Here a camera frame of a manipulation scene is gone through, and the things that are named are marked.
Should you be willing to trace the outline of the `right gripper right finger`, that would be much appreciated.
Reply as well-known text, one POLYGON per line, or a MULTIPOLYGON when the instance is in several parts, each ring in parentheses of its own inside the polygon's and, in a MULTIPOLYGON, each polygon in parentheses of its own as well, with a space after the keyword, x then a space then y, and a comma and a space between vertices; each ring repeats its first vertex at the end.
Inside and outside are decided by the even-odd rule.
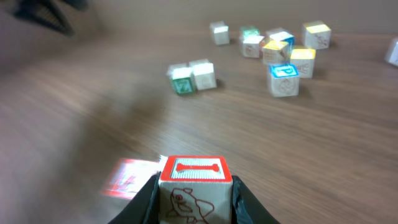
POLYGON ((238 176, 232 179, 232 224, 280 224, 238 176))

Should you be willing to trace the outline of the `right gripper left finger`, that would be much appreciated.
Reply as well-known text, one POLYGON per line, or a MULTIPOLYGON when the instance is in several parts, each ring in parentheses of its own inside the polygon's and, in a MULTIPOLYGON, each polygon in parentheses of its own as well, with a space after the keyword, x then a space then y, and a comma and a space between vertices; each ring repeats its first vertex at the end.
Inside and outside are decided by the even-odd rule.
POLYGON ((154 174, 109 224, 159 224, 160 174, 154 174))

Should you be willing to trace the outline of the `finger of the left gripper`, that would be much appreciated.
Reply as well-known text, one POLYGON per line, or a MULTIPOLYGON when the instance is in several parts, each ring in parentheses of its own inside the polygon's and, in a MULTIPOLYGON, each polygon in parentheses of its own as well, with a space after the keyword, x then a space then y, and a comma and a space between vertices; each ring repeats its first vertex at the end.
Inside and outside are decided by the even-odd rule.
POLYGON ((40 25, 66 36, 74 30, 63 12, 51 0, 22 0, 12 13, 17 19, 40 25))

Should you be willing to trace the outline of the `red letter A block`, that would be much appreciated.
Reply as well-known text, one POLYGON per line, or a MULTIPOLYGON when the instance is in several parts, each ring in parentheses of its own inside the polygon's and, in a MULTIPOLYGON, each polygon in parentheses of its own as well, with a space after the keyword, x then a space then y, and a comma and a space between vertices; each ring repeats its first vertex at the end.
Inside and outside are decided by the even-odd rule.
POLYGON ((101 190, 103 195, 131 200, 146 182, 163 170, 168 157, 160 155, 157 161, 122 158, 114 167, 101 190))

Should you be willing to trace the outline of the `red letter I block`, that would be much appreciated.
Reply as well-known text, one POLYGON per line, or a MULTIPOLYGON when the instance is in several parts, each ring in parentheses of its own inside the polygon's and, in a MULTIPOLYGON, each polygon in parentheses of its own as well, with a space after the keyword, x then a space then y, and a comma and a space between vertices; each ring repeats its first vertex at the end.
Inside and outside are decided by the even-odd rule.
POLYGON ((222 156, 169 156, 159 178, 159 222, 230 224, 233 179, 222 156))

